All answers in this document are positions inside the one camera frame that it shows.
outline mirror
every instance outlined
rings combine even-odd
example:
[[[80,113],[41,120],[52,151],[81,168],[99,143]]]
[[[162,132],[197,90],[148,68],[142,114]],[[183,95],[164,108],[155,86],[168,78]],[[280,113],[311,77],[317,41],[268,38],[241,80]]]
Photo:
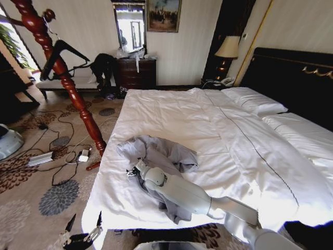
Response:
[[[133,52],[146,44],[145,1],[112,2],[120,47]]]

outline white device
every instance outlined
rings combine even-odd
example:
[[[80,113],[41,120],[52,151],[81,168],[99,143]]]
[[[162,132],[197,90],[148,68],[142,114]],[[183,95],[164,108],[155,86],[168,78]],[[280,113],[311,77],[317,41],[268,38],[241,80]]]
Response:
[[[194,214],[205,214],[213,219],[224,218],[228,232],[250,243],[255,250],[301,249],[280,234],[262,229],[258,212],[244,203],[227,196],[211,197],[200,186],[167,174],[160,168],[150,168],[141,159],[135,167],[140,171],[147,188]]]
[[[0,160],[15,153],[23,144],[23,137],[16,131],[0,124]]]
[[[53,152],[48,152],[46,154],[33,156],[33,157],[30,158],[27,166],[32,167],[32,166],[40,165],[40,164],[43,164],[43,163],[48,163],[49,161],[53,160],[52,159],[52,154],[53,154]]]
[[[89,150],[86,150],[86,149],[82,150],[82,153],[79,156],[79,161],[85,163],[88,161],[88,159],[89,159]]]

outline gray shirt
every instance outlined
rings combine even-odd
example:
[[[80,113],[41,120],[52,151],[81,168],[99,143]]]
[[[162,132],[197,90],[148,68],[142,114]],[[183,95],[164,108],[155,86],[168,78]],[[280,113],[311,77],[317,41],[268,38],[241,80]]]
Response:
[[[130,161],[133,168],[138,158],[151,168],[159,167],[168,174],[182,177],[181,173],[194,171],[198,168],[196,152],[166,139],[150,137],[148,135],[139,135],[117,145],[117,152]],[[159,209],[176,224],[180,220],[191,220],[191,213],[179,207],[173,202],[166,199],[156,191],[146,188],[145,181],[140,175],[134,177],[135,183],[140,186],[147,194],[160,201]]]

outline lampshade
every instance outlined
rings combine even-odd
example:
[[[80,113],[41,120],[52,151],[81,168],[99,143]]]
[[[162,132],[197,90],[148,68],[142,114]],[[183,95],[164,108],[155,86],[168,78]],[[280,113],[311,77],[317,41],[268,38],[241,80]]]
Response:
[[[238,57],[238,43],[240,36],[227,36],[215,56],[236,58]]]

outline floor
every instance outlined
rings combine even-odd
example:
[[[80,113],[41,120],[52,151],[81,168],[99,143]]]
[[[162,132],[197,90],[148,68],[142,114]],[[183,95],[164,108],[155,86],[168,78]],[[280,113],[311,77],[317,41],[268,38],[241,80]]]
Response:
[[[48,92],[45,101],[34,85],[28,92],[40,106],[9,125],[23,136],[25,144],[0,161],[0,249],[56,250],[61,249],[59,234],[74,214],[71,234],[82,233],[82,212],[98,172],[85,168],[100,161],[100,156],[89,136],[83,141],[85,126],[66,93]],[[82,95],[107,142],[123,100],[105,100],[97,97],[97,92]],[[18,97],[29,101],[24,95]],[[41,123],[48,129],[40,129]],[[77,154],[84,148],[91,148],[88,162],[65,164],[66,157],[67,161],[75,158],[74,153],[68,155],[70,152]],[[54,161],[25,166],[30,157],[49,151],[53,151]],[[141,242],[155,240],[202,242],[214,249],[249,249],[217,224],[183,230],[112,230],[103,249],[132,250]]]

